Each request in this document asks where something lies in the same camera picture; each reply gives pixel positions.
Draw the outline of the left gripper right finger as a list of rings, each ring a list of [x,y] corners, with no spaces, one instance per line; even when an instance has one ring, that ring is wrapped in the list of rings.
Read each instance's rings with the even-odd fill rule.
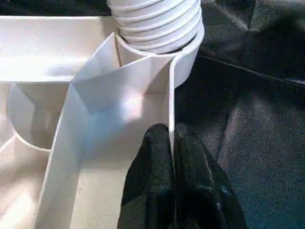
[[[179,229],[245,229],[230,181],[199,134],[179,123],[174,132],[176,225]]]

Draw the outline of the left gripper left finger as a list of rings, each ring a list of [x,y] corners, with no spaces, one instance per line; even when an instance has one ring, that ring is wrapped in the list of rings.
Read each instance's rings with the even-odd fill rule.
[[[145,132],[128,169],[117,223],[119,229],[169,229],[175,207],[175,180],[168,128]]]

